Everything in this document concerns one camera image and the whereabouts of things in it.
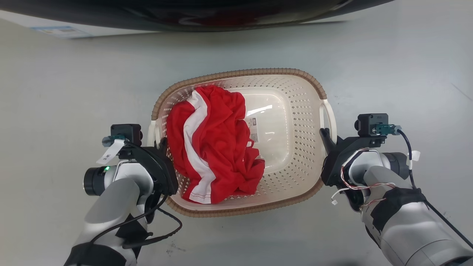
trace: label sticker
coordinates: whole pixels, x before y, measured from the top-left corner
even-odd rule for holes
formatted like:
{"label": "label sticker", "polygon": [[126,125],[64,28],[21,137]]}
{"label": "label sticker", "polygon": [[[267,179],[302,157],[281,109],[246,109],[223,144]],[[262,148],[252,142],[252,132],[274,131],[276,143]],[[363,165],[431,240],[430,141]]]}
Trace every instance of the label sticker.
{"label": "label sticker", "polygon": [[92,35],[70,26],[31,27],[31,29],[64,39],[92,37]]}
{"label": "label sticker", "polygon": [[98,159],[97,163],[99,164],[107,164],[110,162],[117,153],[125,146],[125,140],[116,139],[114,143],[107,149],[107,151],[103,154],[100,159]]}
{"label": "label sticker", "polygon": [[255,143],[259,143],[258,139],[258,121],[256,117],[247,117],[245,118],[246,124],[250,129],[250,139]]}

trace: beige basket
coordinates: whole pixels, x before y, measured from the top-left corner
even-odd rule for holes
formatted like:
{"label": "beige basket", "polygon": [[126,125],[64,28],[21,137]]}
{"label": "beige basket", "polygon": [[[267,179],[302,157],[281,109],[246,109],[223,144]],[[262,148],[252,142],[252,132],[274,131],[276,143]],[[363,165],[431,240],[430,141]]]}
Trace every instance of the beige basket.
{"label": "beige basket", "polygon": [[324,127],[324,109],[332,139],[337,130],[324,89],[314,77],[297,69],[231,71],[170,86],[154,106],[148,145],[166,136],[166,118],[176,103],[185,101],[196,87],[210,84],[245,97],[247,117],[258,121],[259,142],[254,147],[266,161],[264,176],[255,195],[198,204],[181,197],[189,180],[176,172],[179,190],[167,204],[187,216],[218,217],[271,210],[312,197],[323,184],[319,177],[325,152],[319,128]]}

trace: red clothing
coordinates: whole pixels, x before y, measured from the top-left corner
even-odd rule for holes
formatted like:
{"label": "red clothing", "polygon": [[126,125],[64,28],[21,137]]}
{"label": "red clothing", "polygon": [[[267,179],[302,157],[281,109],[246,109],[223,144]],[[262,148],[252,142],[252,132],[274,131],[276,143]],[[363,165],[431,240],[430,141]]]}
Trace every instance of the red clothing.
{"label": "red clothing", "polygon": [[166,131],[174,167],[190,179],[184,199],[216,204],[256,192],[264,160],[256,159],[244,118],[243,96],[213,85],[196,88],[173,107]]}

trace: woven basket rim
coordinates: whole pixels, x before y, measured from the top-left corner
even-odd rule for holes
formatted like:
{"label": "woven basket rim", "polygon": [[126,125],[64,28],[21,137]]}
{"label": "woven basket rim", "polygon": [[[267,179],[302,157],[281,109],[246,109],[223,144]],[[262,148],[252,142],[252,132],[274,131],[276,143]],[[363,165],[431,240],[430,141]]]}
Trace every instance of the woven basket rim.
{"label": "woven basket rim", "polygon": [[[200,76],[197,78],[192,78],[188,80],[183,80],[177,82],[167,88],[161,96],[159,96],[156,104],[154,105],[153,112],[151,114],[151,120],[156,120],[159,116],[159,110],[161,106],[165,102],[165,100],[175,91],[180,90],[181,88],[193,86],[200,83],[221,80],[221,79],[228,79],[228,78],[237,78],[243,76],[260,76],[260,75],[292,75],[298,76],[306,81],[308,81],[314,89],[316,90],[317,94],[319,95],[320,99],[327,99],[327,95],[322,88],[322,85],[309,73],[304,72],[302,70],[293,69],[293,68],[260,68],[260,69],[248,69],[248,70],[238,70],[238,71],[228,71],[222,73],[216,73],[206,76]],[[233,216],[233,215],[242,215],[242,214],[249,214],[249,213],[257,213],[268,211],[272,209],[282,208],[285,206],[293,205],[296,203],[303,202],[313,195],[315,195],[320,188],[322,188],[323,182],[319,178],[315,185],[310,188],[307,192],[285,200],[280,200],[273,203],[261,204],[257,206],[250,206],[250,207],[242,207],[236,209],[228,209],[228,210],[216,210],[216,211],[193,211],[186,208],[181,207],[177,204],[171,197],[166,200],[166,203],[171,209],[174,211],[186,215],[189,217],[198,217],[198,218],[205,218],[205,217],[223,217],[223,216]]]}

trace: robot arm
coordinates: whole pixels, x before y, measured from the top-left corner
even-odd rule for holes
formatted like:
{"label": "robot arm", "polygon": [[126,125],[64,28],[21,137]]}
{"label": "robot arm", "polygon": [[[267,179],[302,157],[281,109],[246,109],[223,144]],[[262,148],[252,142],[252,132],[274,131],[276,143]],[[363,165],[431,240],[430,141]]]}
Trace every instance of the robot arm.
{"label": "robot arm", "polygon": [[[111,136],[103,139],[110,146],[123,139],[115,166],[90,168],[84,176],[88,195],[100,196],[85,217],[84,230],[64,264],[85,266],[134,266],[141,246],[175,234],[182,223],[159,207],[177,192],[177,178],[166,156],[166,138],[159,147],[141,147],[141,127],[136,124],[112,125]],[[179,227],[162,237],[149,239],[148,224],[156,210],[170,216]]]}
{"label": "robot arm", "polygon": [[[330,139],[328,129],[321,129],[328,154],[321,179],[346,195],[351,208],[361,214],[368,235],[393,266],[473,266],[473,251],[456,241],[438,217],[470,247],[473,244],[413,185],[407,156],[375,149],[388,134],[403,134],[387,118],[387,114],[359,115],[355,123],[359,137],[338,138],[337,143]],[[166,139],[159,148],[142,148],[139,129],[139,125],[113,125],[112,136],[103,142],[126,140],[118,154],[121,161],[86,172],[85,191],[100,197],[87,213],[84,230],[65,266],[134,266],[141,246],[181,228],[177,218],[159,208],[178,186],[166,157]],[[174,218],[179,228],[149,239],[152,233],[147,224],[153,221],[155,210]]]}
{"label": "robot arm", "polygon": [[406,181],[408,176],[413,181],[407,157],[374,149],[401,128],[389,125],[387,114],[359,115],[355,128],[359,137],[338,139],[337,144],[331,142],[328,129],[321,129],[328,153],[321,178],[346,195],[388,261],[394,266],[473,264],[473,251],[445,230],[438,219],[441,214],[413,182]]}

